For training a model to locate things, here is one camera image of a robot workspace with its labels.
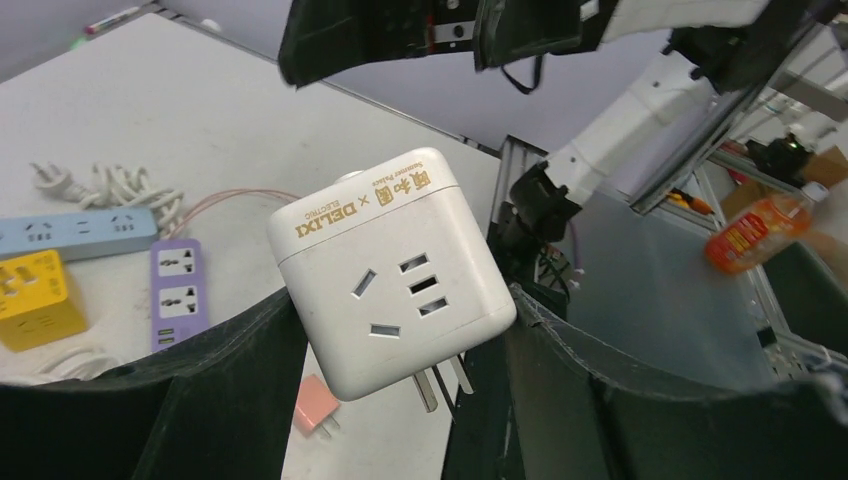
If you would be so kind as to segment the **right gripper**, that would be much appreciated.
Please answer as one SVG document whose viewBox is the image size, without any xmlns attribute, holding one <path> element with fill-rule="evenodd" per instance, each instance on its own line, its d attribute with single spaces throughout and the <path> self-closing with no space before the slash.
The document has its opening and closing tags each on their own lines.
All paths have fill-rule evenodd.
<svg viewBox="0 0 848 480">
<path fill-rule="evenodd" d="M 304 87 L 371 63 L 469 52 L 476 71 L 595 50 L 614 1 L 294 1 L 277 54 Z"/>
</svg>

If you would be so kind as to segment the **white cube socket adapter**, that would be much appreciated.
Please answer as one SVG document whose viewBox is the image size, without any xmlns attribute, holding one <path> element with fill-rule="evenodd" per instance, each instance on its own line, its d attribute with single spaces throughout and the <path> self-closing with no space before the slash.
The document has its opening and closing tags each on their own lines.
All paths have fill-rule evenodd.
<svg viewBox="0 0 848 480">
<path fill-rule="evenodd" d="M 516 320 L 483 232 L 434 148 L 408 151 L 280 208 L 267 235 L 339 400 L 455 358 Z"/>
</svg>

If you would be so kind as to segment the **yellow cube socket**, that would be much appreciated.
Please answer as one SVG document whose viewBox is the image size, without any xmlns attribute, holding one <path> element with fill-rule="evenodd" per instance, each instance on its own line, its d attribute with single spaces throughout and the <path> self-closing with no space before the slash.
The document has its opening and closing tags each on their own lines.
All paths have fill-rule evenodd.
<svg viewBox="0 0 848 480">
<path fill-rule="evenodd" d="M 88 330 L 84 302 L 55 249 L 1 262 L 1 344 L 12 352 Z"/>
</svg>

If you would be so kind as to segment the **purple power strip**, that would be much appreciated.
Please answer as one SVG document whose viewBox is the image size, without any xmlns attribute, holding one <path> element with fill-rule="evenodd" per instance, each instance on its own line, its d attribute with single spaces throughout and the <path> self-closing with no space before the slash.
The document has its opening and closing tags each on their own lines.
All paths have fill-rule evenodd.
<svg viewBox="0 0 848 480">
<path fill-rule="evenodd" d="M 151 351 L 209 329 L 206 272 L 196 239 L 159 240 L 150 250 Z"/>
</svg>

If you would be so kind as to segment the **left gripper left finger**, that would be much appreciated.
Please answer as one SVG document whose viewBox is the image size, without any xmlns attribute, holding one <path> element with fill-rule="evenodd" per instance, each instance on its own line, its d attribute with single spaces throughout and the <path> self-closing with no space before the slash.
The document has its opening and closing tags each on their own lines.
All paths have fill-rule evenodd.
<svg viewBox="0 0 848 480">
<path fill-rule="evenodd" d="M 277 479 L 307 339 L 286 290 L 94 379 L 1 388 L 5 479 Z"/>
</svg>

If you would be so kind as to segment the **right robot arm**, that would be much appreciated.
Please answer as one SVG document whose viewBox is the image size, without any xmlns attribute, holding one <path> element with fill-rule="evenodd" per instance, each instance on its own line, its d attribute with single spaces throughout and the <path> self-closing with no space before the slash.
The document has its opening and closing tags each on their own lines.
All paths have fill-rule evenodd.
<svg viewBox="0 0 848 480">
<path fill-rule="evenodd" d="M 752 99 L 843 1 L 295 1 L 277 62 L 304 87 L 371 63 L 469 51 L 477 71 L 587 53 L 649 31 L 669 38 L 643 73 L 565 147 L 523 174 L 499 222 L 508 276 L 561 240 L 599 185 L 648 139 L 717 95 Z"/>
</svg>

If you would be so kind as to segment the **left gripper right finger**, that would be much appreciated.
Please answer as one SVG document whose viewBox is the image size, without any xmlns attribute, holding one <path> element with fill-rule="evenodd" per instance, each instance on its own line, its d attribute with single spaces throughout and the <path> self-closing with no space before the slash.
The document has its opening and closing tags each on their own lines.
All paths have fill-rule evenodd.
<svg viewBox="0 0 848 480">
<path fill-rule="evenodd" d="M 817 374 L 733 391 L 649 366 L 513 284 L 518 317 L 472 352 L 446 479 L 843 479 L 847 402 Z"/>
</svg>

